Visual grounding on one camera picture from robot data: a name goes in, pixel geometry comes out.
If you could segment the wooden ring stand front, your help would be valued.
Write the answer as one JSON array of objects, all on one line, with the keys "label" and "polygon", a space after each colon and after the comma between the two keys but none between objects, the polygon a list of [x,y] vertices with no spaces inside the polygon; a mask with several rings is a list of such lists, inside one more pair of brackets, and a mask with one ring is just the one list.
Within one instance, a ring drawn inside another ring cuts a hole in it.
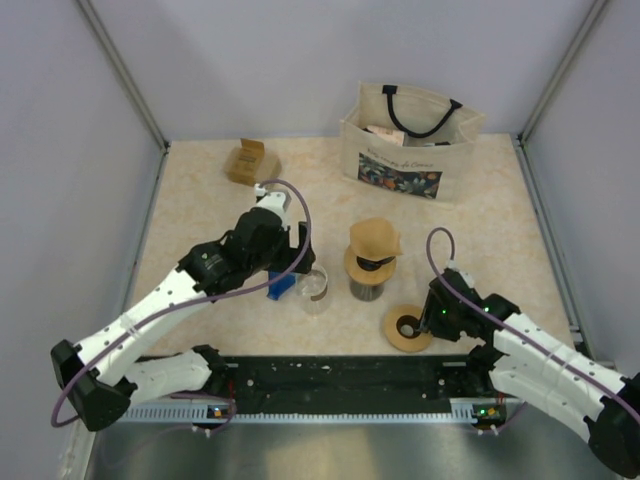
[{"label": "wooden ring stand front", "polygon": [[383,322],[387,341],[404,353],[418,353],[426,350],[432,343],[433,336],[418,330],[421,315],[422,308],[411,304],[391,308]]}]

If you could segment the blue glass dripper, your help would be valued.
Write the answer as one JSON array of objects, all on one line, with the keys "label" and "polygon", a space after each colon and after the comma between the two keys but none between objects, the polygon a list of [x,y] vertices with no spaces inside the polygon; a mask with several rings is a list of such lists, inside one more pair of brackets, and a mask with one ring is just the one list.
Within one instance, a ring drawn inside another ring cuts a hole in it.
[{"label": "blue glass dripper", "polygon": [[358,267],[367,272],[377,271],[385,267],[386,265],[393,263],[395,260],[396,260],[395,256],[386,257],[381,260],[371,260],[371,259],[366,259],[360,256],[356,257],[356,263]]},{"label": "blue glass dripper", "polygon": [[268,272],[268,280],[271,281],[271,284],[268,286],[267,297],[273,301],[278,301],[285,293],[291,290],[296,283],[295,274],[287,274],[280,280],[275,281],[275,279],[279,276],[280,273],[278,272]]}]

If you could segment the clear glass beaker wooden collar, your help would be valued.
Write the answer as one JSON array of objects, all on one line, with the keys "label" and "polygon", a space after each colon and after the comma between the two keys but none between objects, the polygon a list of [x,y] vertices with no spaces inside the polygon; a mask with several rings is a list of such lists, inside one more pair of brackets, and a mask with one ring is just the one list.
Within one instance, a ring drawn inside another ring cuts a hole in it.
[{"label": "clear glass beaker wooden collar", "polygon": [[329,277],[324,267],[314,265],[307,274],[299,274],[296,295],[301,308],[309,315],[319,315],[327,308]]}]

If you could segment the wooden dripper ring stand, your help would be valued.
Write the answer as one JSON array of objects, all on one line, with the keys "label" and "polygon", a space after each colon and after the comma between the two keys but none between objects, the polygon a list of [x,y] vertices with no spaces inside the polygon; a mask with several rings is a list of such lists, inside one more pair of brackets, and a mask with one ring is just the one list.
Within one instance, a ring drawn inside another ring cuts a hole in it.
[{"label": "wooden dripper ring stand", "polygon": [[348,247],[344,253],[344,268],[351,280],[362,285],[375,286],[384,284],[392,278],[397,268],[397,260],[393,258],[378,269],[368,271],[359,266],[355,253]]}]

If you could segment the brown paper coffee filter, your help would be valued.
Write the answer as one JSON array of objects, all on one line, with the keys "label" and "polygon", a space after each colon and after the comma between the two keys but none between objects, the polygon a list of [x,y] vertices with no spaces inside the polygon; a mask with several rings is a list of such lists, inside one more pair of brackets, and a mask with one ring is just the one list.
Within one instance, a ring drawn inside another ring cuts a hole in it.
[{"label": "brown paper coffee filter", "polygon": [[357,257],[379,261],[403,254],[400,233],[385,218],[374,217],[354,223],[349,234],[350,248]]}]

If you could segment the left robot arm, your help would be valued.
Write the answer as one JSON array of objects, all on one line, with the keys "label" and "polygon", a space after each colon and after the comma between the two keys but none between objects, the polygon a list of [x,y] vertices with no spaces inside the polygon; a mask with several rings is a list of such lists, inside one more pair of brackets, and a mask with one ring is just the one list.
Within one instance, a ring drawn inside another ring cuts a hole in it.
[{"label": "left robot arm", "polygon": [[166,357],[144,354],[206,305],[250,293],[245,283],[259,272],[308,273],[316,260],[311,226],[309,219],[299,223],[300,243],[292,246],[284,209],[257,206],[221,238],[192,247],[159,285],[111,324],[52,348],[59,399],[70,403],[75,420],[97,432],[149,400],[228,392],[228,366],[208,344]]}]

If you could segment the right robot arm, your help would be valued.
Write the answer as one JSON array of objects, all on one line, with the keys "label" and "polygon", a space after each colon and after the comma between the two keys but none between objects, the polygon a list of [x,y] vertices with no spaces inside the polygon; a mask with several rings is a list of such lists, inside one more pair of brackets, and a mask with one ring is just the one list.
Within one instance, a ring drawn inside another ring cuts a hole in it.
[{"label": "right robot arm", "polygon": [[639,476],[639,378],[602,366],[535,324],[498,294],[485,298],[471,277],[448,268],[429,284],[420,328],[435,338],[479,340],[466,380],[476,394],[495,390],[559,421],[616,474]]}]

